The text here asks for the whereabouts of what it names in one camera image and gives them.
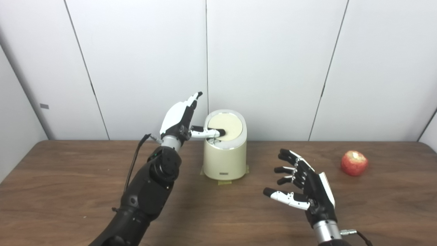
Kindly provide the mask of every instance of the apple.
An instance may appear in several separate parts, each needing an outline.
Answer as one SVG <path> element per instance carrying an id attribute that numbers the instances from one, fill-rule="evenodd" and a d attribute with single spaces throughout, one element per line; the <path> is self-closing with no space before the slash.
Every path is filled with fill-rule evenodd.
<path id="1" fill-rule="evenodd" d="M 367 158 L 355 150 L 349 150 L 341 159 L 341 169 L 350 176 L 361 175 L 368 165 Z"/>

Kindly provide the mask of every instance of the black fingertip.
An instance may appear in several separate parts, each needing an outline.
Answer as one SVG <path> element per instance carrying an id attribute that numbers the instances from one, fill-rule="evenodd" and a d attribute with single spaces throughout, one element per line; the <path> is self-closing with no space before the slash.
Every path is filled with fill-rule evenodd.
<path id="1" fill-rule="evenodd" d="M 284 168 L 283 167 L 275 167 L 273 171 L 275 173 L 283 173 L 284 172 Z"/>
<path id="2" fill-rule="evenodd" d="M 288 162 L 288 160 L 290 159 L 288 156 L 285 156 L 285 155 L 283 155 L 283 154 L 278 154 L 277 157 L 278 157 L 280 160 L 283 160 L 283 161 L 286 161 L 286 162 Z"/>
<path id="3" fill-rule="evenodd" d="M 220 136 L 224 136 L 226 134 L 225 129 L 216 129 L 216 130 L 220 133 Z"/>
<path id="4" fill-rule="evenodd" d="M 264 188 L 263 194 L 270 197 L 275 192 L 277 192 L 277 190 L 266 187 Z"/>
<path id="5" fill-rule="evenodd" d="M 290 182 L 291 182 L 291 179 L 289 179 L 289 178 L 280 178 L 276 181 L 276 183 L 278 185 L 283 185 L 285 183 L 290 183 Z"/>
<path id="6" fill-rule="evenodd" d="M 281 149 L 279 151 L 279 153 L 283 154 L 283 155 L 290 155 L 290 151 L 288 149 Z"/>

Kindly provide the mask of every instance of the wooden table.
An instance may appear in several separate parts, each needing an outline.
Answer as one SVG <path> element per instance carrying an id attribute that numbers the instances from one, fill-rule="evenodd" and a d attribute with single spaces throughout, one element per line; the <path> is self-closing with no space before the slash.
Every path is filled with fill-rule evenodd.
<path id="1" fill-rule="evenodd" d="M 88 245 L 114 216 L 136 141 L 43 141 L 0 185 L 0 245 Z M 136 169 L 157 145 L 146 143 Z M 417 142 L 249 142 L 250 174 L 230 185 L 200 175 L 203 144 L 185 143 L 180 177 L 142 245 L 316 245 L 304 212 L 262 194 L 278 188 L 280 148 L 325 171 L 340 228 L 375 246 L 437 245 L 437 154 Z M 361 177 L 339 169 L 342 155 L 370 160 Z M 282 190 L 297 189 L 291 185 Z M 354 246 L 364 242 L 346 238 Z"/>

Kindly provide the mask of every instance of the silver cylinder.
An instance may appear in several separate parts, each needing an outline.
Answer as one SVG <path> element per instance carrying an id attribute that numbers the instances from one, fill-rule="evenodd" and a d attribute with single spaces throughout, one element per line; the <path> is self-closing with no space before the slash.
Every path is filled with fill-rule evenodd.
<path id="1" fill-rule="evenodd" d="M 342 239 L 337 223 L 333 220 L 323 220 L 314 224 L 314 233 L 319 244 L 333 239 Z"/>
<path id="2" fill-rule="evenodd" d="M 179 152 L 180 145 L 180 141 L 175 136 L 171 135 L 164 136 L 163 143 L 161 144 L 161 146 L 173 148 L 176 152 Z"/>

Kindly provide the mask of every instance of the vertical line on wall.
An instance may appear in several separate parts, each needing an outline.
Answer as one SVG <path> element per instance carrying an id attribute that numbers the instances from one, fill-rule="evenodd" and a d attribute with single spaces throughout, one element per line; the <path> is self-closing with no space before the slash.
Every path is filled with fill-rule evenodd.
<path id="1" fill-rule="evenodd" d="M 208 81 L 208 0 L 205 0 L 205 29 L 206 29 L 206 97 L 209 115 L 209 81 Z"/>
<path id="2" fill-rule="evenodd" d="M 431 121 L 434 119 L 435 115 L 437 114 L 437 109 L 434 111 L 433 115 L 431 116 L 431 119 L 428 120 L 427 125 L 425 126 L 425 128 L 423 129 L 422 133 L 420 134 L 419 138 L 417 139 L 417 142 L 419 142 L 420 138 L 422 137 L 422 135 L 425 133 L 425 131 L 427 130 L 428 126 L 430 125 Z"/>
<path id="3" fill-rule="evenodd" d="M 325 82 L 323 83 L 322 93 L 320 94 L 319 103 L 317 104 L 316 114 L 314 115 L 314 120 L 312 121 L 311 131 L 309 132 L 308 141 L 311 139 L 312 130 L 314 128 L 314 123 L 316 122 L 317 112 L 319 111 L 320 102 L 322 101 L 323 92 L 325 91 L 326 81 L 328 80 L 329 71 L 331 69 L 332 60 L 334 58 L 335 49 L 337 48 L 338 38 L 340 37 L 341 28 L 343 27 L 344 17 L 346 16 L 347 6 L 349 5 L 349 0 L 346 2 L 346 7 L 344 8 L 343 18 L 341 19 L 340 28 L 338 29 L 337 39 L 335 40 L 334 50 L 332 50 L 331 60 L 329 61 L 328 70 L 326 72 Z"/>
<path id="4" fill-rule="evenodd" d="M 105 123 L 105 120 L 103 119 L 102 110 L 100 109 L 99 101 L 97 100 L 96 92 L 94 91 L 93 82 L 91 81 L 91 76 L 90 76 L 90 73 L 88 72 L 87 63 L 85 62 L 85 58 L 84 58 L 83 52 L 82 52 L 82 47 L 80 46 L 79 39 L 77 38 L 76 29 L 74 28 L 73 20 L 71 19 L 70 10 L 68 9 L 68 5 L 67 5 L 66 0 L 64 0 L 64 4 L 65 4 L 65 8 L 67 9 L 68 18 L 70 19 L 71 27 L 73 28 L 73 32 L 74 32 L 74 36 L 76 38 L 77 45 L 79 46 L 80 55 L 82 56 L 82 61 L 83 61 L 83 64 L 85 65 L 85 70 L 87 71 L 88 79 L 90 80 L 91 89 L 93 90 L 94 97 L 96 98 L 97 108 L 99 109 L 100 117 L 102 118 L 102 122 L 103 122 L 103 126 L 105 127 L 106 135 L 108 137 L 108 140 L 111 140 L 109 138 L 108 129 L 106 128 L 106 123 Z"/>

